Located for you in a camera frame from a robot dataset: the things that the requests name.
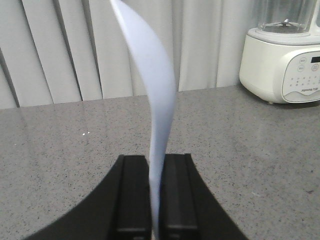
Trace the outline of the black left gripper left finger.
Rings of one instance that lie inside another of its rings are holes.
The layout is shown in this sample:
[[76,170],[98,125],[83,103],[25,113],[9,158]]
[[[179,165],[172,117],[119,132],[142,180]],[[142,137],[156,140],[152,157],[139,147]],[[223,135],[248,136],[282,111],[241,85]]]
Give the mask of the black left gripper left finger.
[[150,240],[149,166],[143,155],[119,155],[97,187],[29,240]]

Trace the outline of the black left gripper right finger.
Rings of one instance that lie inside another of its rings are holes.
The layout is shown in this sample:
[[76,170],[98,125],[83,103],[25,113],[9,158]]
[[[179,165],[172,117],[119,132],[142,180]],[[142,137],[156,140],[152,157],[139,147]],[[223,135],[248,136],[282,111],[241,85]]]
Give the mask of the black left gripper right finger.
[[211,193],[191,154],[167,154],[161,177],[161,240],[245,240]]

